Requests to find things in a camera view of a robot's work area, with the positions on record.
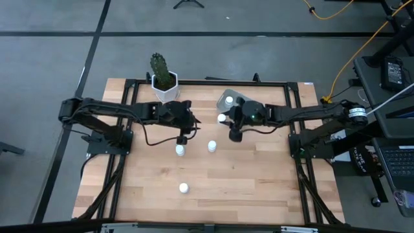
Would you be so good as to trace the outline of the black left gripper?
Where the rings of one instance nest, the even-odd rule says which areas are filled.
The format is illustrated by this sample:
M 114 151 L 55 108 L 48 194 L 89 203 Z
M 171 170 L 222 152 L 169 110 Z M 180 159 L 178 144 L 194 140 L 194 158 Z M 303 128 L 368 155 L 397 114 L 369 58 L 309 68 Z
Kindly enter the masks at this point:
M 197 127 L 201 123 L 190 111 L 191 101 L 170 101 L 158 109 L 159 124 L 173 128 Z

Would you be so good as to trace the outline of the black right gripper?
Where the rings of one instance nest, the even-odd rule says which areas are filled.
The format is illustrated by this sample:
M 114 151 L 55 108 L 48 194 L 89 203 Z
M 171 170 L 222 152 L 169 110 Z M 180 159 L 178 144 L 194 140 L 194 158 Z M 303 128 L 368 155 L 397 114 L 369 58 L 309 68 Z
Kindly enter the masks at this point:
M 224 115 L 232 115 L 233 122 L 226 121 L 229 128 L 241 129 L 243 126 L 264 126 L 267 117 L 265 106 L 255 100 L 237 97 L 236 106 L 225 111 Z

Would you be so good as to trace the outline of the white plastic basket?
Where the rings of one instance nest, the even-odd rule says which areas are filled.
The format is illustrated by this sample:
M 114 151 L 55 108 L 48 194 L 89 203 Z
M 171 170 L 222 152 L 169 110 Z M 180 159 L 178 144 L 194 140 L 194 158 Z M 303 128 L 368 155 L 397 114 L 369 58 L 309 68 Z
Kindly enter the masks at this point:
M 232 105 L 226 105 L 225 104 L 225 98 L 227 96 L 231 96 L 234 99 Z M 217 112 L 219 114 L 221 114 L 221 113 L 223 114 L 225 111 L 228 111 L 231 107 L 238 106 L 239 105 L 237 103 L 237 98 L 238 97 L 242 98 L 245 101 L 250 101 L 251 100 L 251 98 L 245 96 L 244 94 L 242 94 L 240 92 L 237 92 L 233 89 L 226 89 L 224 91 L 224 93 L 220 96 L 219 100 L 217 101 L 217 104 L 216 104 Z

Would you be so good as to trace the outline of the white faceted plant pot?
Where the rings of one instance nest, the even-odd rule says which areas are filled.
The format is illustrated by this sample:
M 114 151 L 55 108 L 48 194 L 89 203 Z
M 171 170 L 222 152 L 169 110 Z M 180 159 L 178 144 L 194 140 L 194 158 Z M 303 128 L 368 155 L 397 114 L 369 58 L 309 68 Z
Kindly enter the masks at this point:
M 152 90 L 154 90 L 155 95 L 157 96 L 157 98 L 163 103 L 176 100 L 178 98 L 179 94 L 180 94 L 179 81 L 178 81 L 177 73 L 170 71 L 169 74 L 172 77 L 174 77 L 174 84 L 173 84 L 173 87 L 171 87 L 170 89 L 168 89 L 166 91 L 163 91 L 163 90 L 158 89 L 157 87 L 155 87 L 155 83 L 156 83 L 155 75 L 153 74 L 152 77 L 151 77 L 151 88 L 152 88 Z

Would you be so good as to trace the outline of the green cactus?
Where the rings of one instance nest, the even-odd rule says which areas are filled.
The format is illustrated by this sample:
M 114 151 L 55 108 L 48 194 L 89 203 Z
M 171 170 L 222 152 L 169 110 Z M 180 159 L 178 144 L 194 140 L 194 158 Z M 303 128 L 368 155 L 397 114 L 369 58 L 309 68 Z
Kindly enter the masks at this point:
M 168 66 L 163 55 L 157 52 L 152 54 L 150 66 L 155 75 L 154 86 L 157 89 L 167 91 L 175 86 L 175 77 L 168 71 Z

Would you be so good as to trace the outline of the black bag white lettering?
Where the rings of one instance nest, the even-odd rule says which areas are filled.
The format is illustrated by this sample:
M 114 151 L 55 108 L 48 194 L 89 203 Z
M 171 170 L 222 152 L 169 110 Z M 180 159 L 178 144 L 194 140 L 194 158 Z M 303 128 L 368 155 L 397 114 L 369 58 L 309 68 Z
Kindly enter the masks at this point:
M 351 164 L 358 176 L 377 175 L 382 177 L 384 171 L 374 147 L 358 145 L 349 150 Z

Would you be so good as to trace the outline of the grey side table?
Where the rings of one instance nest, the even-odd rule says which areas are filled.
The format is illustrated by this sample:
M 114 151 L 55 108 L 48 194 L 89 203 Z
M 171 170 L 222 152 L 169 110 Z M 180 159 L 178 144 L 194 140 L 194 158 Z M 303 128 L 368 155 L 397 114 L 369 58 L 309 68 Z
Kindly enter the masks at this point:
M 396 95 L 396 92 L 388 91 L 380 87 L 380 67 L 370 67 L 365 62 L 365 57 L 355 59 L 353 65 L 372 107 L 379 106 L 382 102 Z M 411 92 L 412 89 L 414 87 L 408 90 L 409 95 L 404 95 L 402 99 L 398 96 L 370 114 L 370 116 L 375 116 L 376 122 L 386 138 L 414 139 L 414 118 L 386 117 L 390 112 L 398 111 L 406 107 L 414 107 L 414 91 Z

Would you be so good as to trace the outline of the black power brick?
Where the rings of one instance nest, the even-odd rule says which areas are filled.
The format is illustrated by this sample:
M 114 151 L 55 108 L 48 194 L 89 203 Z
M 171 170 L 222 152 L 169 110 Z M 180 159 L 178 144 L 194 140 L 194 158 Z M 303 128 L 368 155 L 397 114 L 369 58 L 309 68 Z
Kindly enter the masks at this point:
M 381 88 L 388 91 L 403 90 L 405 74 L 402 65 L 402 60 L 399 58 L 384 58 L 381 64 Z

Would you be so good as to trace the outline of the black laptop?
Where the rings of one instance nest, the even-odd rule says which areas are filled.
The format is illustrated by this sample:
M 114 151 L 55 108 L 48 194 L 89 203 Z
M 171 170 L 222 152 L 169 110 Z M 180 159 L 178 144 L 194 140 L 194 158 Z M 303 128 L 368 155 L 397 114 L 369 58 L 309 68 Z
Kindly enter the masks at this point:
M 393 199 L 404 217 L 414 217 L 414 139 L 372 140 Z

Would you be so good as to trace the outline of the black stand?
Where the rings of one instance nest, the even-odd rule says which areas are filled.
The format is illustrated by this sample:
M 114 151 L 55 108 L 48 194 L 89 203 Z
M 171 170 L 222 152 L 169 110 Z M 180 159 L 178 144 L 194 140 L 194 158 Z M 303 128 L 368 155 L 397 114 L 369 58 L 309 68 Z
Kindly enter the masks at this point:
M 411 20 L 404 28 L 400 28 L 397 25 L 397 19 L 393 16 L 393 13 L 397 14 L 397 10 L 392 11 L 386 3 L 386 0 L 375 1 L 378 1 L 381 4 L 386 13 L 386 23 L 391 23 L 394 34 L 392 38 L 372 56 L 364 56 L 363 60 L 365 63 L 370 67 L 378 67 L 385 57 L 390 56 L 391 53 L 401 45 L 408 56 L 414 57 L 414 50 L 407 43 L 407 40 L 414 36 L 414 0 L 410 3 L 409 0 L 402 0 L 402 10 L 405 10 L 408 13 Z

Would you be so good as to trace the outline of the black stand foot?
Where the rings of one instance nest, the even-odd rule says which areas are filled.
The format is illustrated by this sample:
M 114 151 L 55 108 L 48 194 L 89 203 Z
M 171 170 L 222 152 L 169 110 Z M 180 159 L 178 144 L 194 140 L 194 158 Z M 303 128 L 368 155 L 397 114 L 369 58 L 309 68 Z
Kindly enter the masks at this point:
M 10 153 L 14 153 L 16 155 L 22 155 L 24 154 L 24 149 L 9 145 L 7 143 L 4 142 L 0 142 L 0 154 L 2 154 L 2 152 L 10 152 Z

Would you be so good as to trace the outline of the silver frame bracket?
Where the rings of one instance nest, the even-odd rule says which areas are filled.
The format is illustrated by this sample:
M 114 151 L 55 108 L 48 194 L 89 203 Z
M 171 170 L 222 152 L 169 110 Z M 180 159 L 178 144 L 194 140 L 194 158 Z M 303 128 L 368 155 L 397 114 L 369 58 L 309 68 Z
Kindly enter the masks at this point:
M 319 233 L 317 228 L 281 226 L 281 233 Z
M 106 223 L 99 233 L 125 233 L 137 229 L 138 223 Z

